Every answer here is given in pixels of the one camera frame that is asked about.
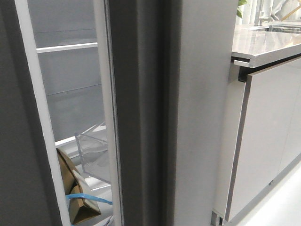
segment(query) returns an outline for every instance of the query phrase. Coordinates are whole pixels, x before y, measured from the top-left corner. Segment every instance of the white floor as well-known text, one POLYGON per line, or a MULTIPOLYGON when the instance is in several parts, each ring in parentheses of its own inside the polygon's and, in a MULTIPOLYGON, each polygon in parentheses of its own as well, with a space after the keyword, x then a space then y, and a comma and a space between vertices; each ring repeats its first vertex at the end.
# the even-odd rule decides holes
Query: white floor
POLYGON ((301 163, 247 215, 224 226, 301 226, 301 163))

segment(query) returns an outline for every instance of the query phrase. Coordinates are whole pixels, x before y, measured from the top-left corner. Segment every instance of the gray panel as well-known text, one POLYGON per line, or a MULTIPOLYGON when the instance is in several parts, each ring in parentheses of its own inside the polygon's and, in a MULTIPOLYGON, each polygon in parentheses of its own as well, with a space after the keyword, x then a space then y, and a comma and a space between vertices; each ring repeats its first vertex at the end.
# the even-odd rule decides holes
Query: gray panel
POLYGON ((226 220, 231 220, 277 176, 300 84, 300 73, 291 63, 248 77, 245 119, 242 117, 238 132, 238 162, 233 164, 237 173, 232 174, 235 182, 231 183, 233 196, 228 199, 231 203, 227 205, 226 220))
POLYGON ((0 31, 0 225, 62 226, 15 1, 0 31))
POLYGON ((39 54, 46 95, 100 84, 97 48, 39 54))
POLYGON ((236 8, 182 1, 174 226, 210 225, 236 8))
POLYGON ((92 0, 28 0, 33 31, 94 29, 92 0))
POLYGON ((100 85, 47 96, 55 141, 104 121, 100 85))
POLYGON ((299 88, 279 172, 301 153, 301 89, 299 88))
POLYGON ((35 33, 37 48, 97 42, 95 29, 35 33))

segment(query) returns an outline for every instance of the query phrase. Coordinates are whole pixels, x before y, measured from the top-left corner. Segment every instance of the blue strap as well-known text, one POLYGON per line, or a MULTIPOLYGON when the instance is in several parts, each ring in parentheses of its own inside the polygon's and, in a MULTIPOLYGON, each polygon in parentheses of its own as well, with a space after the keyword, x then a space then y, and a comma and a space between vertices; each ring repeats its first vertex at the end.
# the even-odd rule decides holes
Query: blue strap
POLYGON ((78 199, 78 198, 90 199, 90 200, 94 200, 94 201, 97 201, 97 202, 103 202, 103 203, 107 203, 109 205, 113 205, 112 201, 108 201, 106 199, 102 199, 102 198, 92 196, 92 195, 89 195, 89 194, 78 193, 78 194, 68 194, 68 195, 66 195, 67 200, 69 200, 69 199, 78 199))

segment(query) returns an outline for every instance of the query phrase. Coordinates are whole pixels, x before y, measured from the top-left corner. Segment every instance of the glass door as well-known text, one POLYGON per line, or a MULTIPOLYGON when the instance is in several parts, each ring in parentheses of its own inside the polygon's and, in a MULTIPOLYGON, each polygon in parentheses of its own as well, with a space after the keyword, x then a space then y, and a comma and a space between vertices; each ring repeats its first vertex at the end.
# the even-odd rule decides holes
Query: glass door
POLYGON ((120 226, 105 2, 15 2, 62 223, 120 226))

